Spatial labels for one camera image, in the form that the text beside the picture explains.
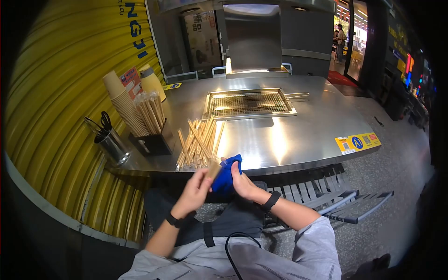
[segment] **terrazzo floor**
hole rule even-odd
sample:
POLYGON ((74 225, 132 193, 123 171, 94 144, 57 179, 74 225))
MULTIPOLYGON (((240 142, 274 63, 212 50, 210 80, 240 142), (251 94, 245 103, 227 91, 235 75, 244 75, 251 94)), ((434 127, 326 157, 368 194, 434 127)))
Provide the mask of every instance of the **terrazzo floor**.
MULTIPOLYGON (((430 165, 428 130, 425 133, 410 125, 407 118, 392 121, 374 99, 345 98, 363 115, 382 143, 377 152, 342 163, 352 189, 361 194, 395 191, 391 199, 357 225, 331 221, 342 274, 348 276, 360 264, 385 253, 391 254, 391 266, 399 262, 416 237, 416 203, 434 169, 430 165)), ((207 203, 198 210, 196 218, 212 221, 225 206, 207 203)), ((295 233, 264 233, 264 247, 290 259, 295 233)))

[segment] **bottle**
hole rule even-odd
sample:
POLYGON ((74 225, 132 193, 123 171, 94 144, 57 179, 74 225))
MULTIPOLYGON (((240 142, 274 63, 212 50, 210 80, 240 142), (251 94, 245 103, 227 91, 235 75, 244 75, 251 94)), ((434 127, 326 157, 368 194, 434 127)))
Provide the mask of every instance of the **bottle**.
POLYGON ((140 72, 142 89, 146 92, 151 92, 152 90, 155 90, 156 92, 159 93, 160 100, 164 101, 166 99, 166 95, 162 88, 162 84, 160 83, 159 79, 154 73, 153 68, 150 67, 149 64, 146 64, 145 66, 141 67, 138 71, 140 72))

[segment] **black cable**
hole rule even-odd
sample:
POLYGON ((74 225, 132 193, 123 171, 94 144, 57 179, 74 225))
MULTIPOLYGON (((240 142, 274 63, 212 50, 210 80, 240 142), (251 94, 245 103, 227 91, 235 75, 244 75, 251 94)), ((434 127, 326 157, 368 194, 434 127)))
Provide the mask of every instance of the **black cable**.
POLYGON ((235 263, 234 263, 233 260, 232 260, 232 257, 230 257, 230 254, 229 254, 229 252, 228 252, 228 241, 230 240, 231 237, 236 236, 236 235, 238 235, 239 237, 249 237, 250 239, 252 239, 253 241, 255 241, 255 243, 257 243, 257 245, 260 247, 260 249, 261 249, 261 245, 260 245, 260 243, 259 243, 255 238, 253 238, 252 236, 250 236, 250 235, 247 234, 247 233, 234 232, 234 233, 231 233, 231 234, 227 237, 227 240, 226 240, 226 242, 225 242, 225 253, 227 254, 227 258, 228 258, 228 260, 230 261, 230 264, 232 265, 233 269, 235 270, 235 273, 237 274, 238 279, 239 279, 239 280, 243 280, 243 278, 241 277, 240 272, 238 271, 237 267, 235 266, 235 263))

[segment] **black wristband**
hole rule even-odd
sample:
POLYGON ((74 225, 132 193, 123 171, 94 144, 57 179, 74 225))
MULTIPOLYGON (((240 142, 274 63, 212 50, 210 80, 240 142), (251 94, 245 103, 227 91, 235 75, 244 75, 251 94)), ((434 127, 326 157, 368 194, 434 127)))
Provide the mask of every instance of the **black wristband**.
POLYGON ((171 215, 171 212, 165 217, 165 219, 169 222, 170 225, 175 228, 181 228, 185 223, 190 221, 196 215, 196 211, 189 213, 184 219, 176 219, 171 215))
POLYGON ((272 206, 277 203, 277 200, 279 200, 280 196, 281 193, 279 193, 278 191, 274 191, 271 194, 271 197, 266 201, 266 203, 260 205, 261 210, 263 210, 264 212, 268 212, 272 208, 272 206))

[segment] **stainless steel counter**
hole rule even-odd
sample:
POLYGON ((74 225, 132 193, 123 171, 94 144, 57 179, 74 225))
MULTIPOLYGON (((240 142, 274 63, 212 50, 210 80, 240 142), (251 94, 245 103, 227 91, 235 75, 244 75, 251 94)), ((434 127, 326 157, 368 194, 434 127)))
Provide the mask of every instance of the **stainless steel counter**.
MULTIPOLYGON (((210 78, 184 82, 165 91, 165 116, 173 135, 181 128, 188 133, 189 119, 200 119, 210 91, 281 87, 285 94, 309 92, 308 101, 292 99, 297 116, 227 121, 218 156, 241 154, 242 169, 249 176, 291 172, 339 163, 377 151, 378 147, 342 155, 336 137, 373 132, 361 114, 326 79, 293 75, 288 78, 210 78)), ((172 155, 146 157, 147 170, 117 170, 113 173, 174 172, 181 151, 179 138, 172 155)))

